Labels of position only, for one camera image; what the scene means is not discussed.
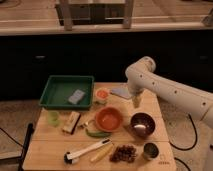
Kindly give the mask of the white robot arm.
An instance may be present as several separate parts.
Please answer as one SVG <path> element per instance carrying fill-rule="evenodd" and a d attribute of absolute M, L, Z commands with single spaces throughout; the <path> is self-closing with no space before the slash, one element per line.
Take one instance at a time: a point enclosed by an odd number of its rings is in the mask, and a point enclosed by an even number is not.
<path fill-rule="evenodd" d="M 152 91 L 209 126 L 212 129 L 209 145 L 213 145 L 213 93 L 158 76 L 154 74 L 155 69 L 156 63 L 149 56 L 126 68 L 127 86 L 133 104 L 139 105 L 139 96 L 144 89 Z"/>

